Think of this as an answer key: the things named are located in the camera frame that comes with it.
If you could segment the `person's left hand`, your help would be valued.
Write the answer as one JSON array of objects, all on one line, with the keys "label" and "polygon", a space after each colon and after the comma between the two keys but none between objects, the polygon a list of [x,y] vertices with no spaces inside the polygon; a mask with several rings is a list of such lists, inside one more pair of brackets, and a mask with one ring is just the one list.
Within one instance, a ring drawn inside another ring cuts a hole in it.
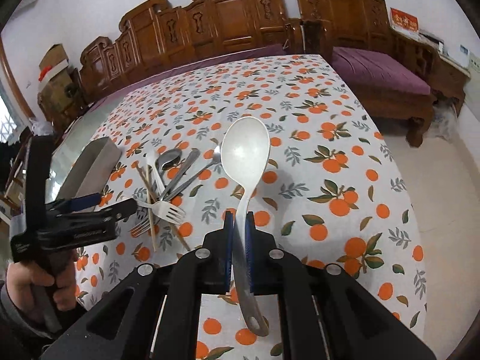
[{"label": "person's left hand", "polygon": [[32,289],[33,287],[51,287],[55,284],[57,290],[53,300],[57,310],[60,312],[73,310],[77,305],[75,269],[77,259],[77,252],[69,251],[65,269],[55,277],[35,262],[11,262],[6,274],[6,288],[10,300],[29,320],[43,323],[41,306],[35,300]]}]

